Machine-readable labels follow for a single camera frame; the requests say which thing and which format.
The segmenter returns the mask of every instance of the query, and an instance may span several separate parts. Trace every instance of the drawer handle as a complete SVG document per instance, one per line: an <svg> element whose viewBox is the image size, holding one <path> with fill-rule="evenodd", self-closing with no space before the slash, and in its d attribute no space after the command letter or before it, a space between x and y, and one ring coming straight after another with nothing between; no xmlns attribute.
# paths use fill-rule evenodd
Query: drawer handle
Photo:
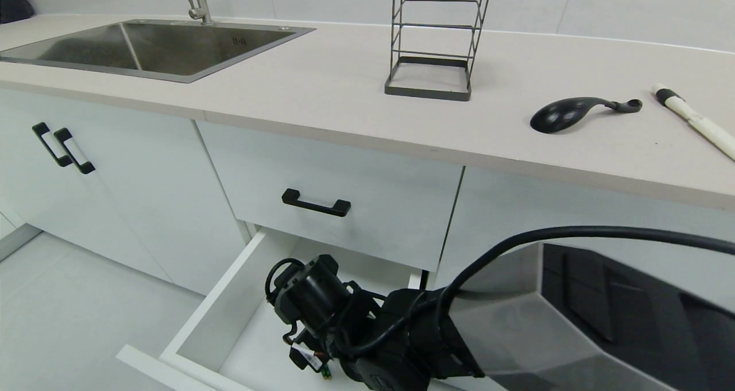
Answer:
<svg viewBox="0 0 735 391"><path fill-rule="evenodd" d="M64 151L66 152L66 154L69 155L69 157L71 158L72 163L74 163L74 165L76 166L76 168L79 169L79 173L81 173L81 174L89 174L89 173L92 173L95 170L94 166L89 161L85 162L84 164L80 164L76 160L76 157L74 157L74 154L72 154L71 151L69 151L69 148L66 147L66 143L65 143L66 140L71 139L71 137L72 137L70 130L68 130L66 127L63 127L63 129L58 130L57 132L53 133L53 136L56 137L56 140L59 141L59 144L64 149Z"/></svg>
<svg viewBox="0 0 735 391"><path fill-rule="evenodd" d="M327 215L339 216L340 218L344 218L344 216L347 216L347 212L350 211L350 208L352 207L352 203L346 200L337 200L334 202L334 206L324 207L318 204L300 201L299 197L301 197L301 192L299 192L299 190L286 189L286 191L283 193L283 196L281 196L281 200L283 200L283 202L289 206L296 206L306 208L307 210L319 211L320 213L327 213Z"/></svg>
<svg viewBox="0 0 735 391"><path fill-rule="evenodd" d="M69 164L71 164L71 158L69 156L61 156L57 157L56 154L53 154L53 151L50 147L48 147L48 143L45 142L42 135L46 134L50 130L48 130L48 126L45 124L45 122L39 122L39 124L36 124L35 126L31 127L33 132L36 134L36 137L40 140L41 144L44 145L45 149L48 151L49 154L53 157L53 160L56 161L56 164L59 165L61 168L65 168Z"/></svg>

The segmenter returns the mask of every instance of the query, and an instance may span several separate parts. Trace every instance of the countertop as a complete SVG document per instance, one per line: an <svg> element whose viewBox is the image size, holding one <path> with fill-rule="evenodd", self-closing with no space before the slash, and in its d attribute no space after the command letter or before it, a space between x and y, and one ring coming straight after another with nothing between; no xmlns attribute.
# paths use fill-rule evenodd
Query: countertop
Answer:
<svg viewBox="0 0 735 391"><path fill-rule="evenodd" d="M134 18L184 19L42 15L0 26L0 51ZM735 162L650 93L665 83L735 134L735 54L483 32L472 99L459 103L384 95L390 27L223 21L317 30L189 84L0 62L0 87L735 211ZM412 41L458 45L445 30L418 30ZM637 114L588 116L565 134L528 126L544 105L575 96L644 105Z"/></svg>

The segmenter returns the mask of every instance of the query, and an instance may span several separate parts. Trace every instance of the black ladle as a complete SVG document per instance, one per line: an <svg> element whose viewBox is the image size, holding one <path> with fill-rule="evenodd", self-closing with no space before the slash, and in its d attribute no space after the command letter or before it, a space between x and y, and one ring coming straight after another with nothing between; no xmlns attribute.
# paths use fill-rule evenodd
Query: black ladle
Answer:
<svg viewBox="0 0 735 391"><path fill-rule="evenodd" d="M627 103L603 100L594 97L566 98L544 106L531 118L531 127L536 131L551 134L574 126L590 109L602 104L616 112L638 112L643 107L641 100Z"/></svg>

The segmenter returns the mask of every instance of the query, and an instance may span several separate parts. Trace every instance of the stainless steel sink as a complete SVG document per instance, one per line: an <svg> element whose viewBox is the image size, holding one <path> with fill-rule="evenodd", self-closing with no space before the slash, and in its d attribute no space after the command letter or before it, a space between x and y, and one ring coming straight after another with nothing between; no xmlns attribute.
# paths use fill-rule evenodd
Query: stainless steel sink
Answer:
<svg viewBox="0 0 735 391"><path fill-rule="evenodd" d="M131 20L0 51L0 61L190 83L312 30Z"/></svg>

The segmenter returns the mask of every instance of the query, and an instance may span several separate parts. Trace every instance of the cable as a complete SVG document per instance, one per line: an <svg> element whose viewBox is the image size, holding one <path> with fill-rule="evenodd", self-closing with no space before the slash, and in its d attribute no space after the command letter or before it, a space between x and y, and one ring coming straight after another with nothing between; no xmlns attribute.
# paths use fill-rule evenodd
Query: cable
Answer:
<svg viewBox="0 0 735 391"><path fill-rule="evenodd" d="M268 276L265 278L265 298L268 300L268 302L272 303L273 299L273 292L270 290L270 281L273 279L273 276L276 274L278 268L286 265L286 263L293 263L294 265L299 265L302 268L304 267L304 263L302 263L300 260L296 260L295 258L285 258L284 260L279 260L278 263L276 263L270 269L270 272L268 272Z"/></svg>
<svg viewBox="0 0 735 391"><path fill-rule="evenodd" d="M299 328L296 326L296 323L291 324L291 330L288 331L288 333L283 334L281 338L283 338L283 342L286 342L287 346L293 345L293 339L291 339L291 336L294 335L299 331Z"/></svg>
<svg viewBox="0 0 735 391"><path fill-rule="evenodd" d="M698 247L700 249L714 250L720 253L735 255L735 243L711 237L696 236L693 234L680 233L677 231L665 231L657 229L633 228L625 226L565 226L557 228L538 229L516 234L493 246L488 252L479 257L470 266L467 266L439 295L436 310L434 310L434 325L439 339L443 339L441 331L442 317L449 313L452 300L457 296L460 287L482 268L488 266L503 253L513 247L538 242L547 239L564 239L568 237L604 237L608 239L635 239L649 240L651 242L663 242L672 245Z"/></svg>
<svg viewBox="0 0 735 391"><path fill-rule="evenodd" d="M423 294L418 296L416 300L414 300L414 304L421 296L423 296ZM415 309L413 309L414 305L412 304L409 308L410 311L408 316L404 316L401 319L397 320L385 331L383 331L382 334L380 334L370 342L361 344L360 346L348 346L347 344L344 344L344 338L342 336L342 318L344 318L345 313L342 312L342 314L339 315L339 319L338 321L336 321L335 325L336 334L334 335L334 346L336 346L336 349L338 349L339 352L342 352L342 354L346 354L351 357L359 357L365 355L370 351L373 351L373 349L376 346L379 346L379 344L385 342L386 339L388 339L389 336L393 335L397 330L403 328L404 325L406 325L406 323L411 320L412 317L430 307L433 307L433 305L436 305L437 301L438 298L434 297L434 299L427 300L426 302L422 302L422 304L416 305Z"/></svg>
<svg viewBox="0 0 735 391"><path fill-rule="evenodd" d="M385 296L375 292L368 292L367 290L365 292L367 292L368 295L372 296L373 299L382 300L383 302L385 302Z"/></svg>

